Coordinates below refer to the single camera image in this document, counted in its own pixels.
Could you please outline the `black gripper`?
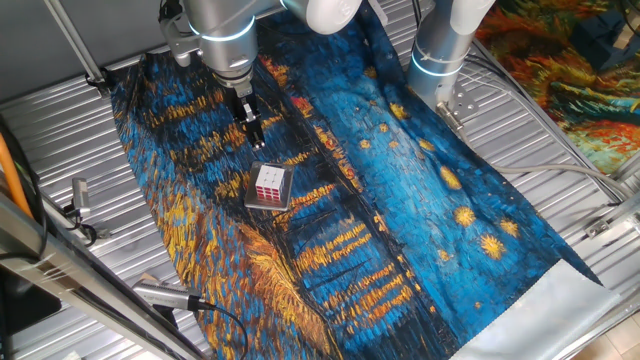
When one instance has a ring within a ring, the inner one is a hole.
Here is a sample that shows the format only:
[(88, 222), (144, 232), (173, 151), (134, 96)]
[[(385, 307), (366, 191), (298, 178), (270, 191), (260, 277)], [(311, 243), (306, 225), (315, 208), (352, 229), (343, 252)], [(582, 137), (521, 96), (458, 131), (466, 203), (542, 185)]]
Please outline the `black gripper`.
[(234, 120), (243, 126), (247, 141), (252, 147), (255, 150), (262, 149), (265, 146), (265, 138), (251, 78), (234, 79), (231, 84), (233, 88), (232, 108)]

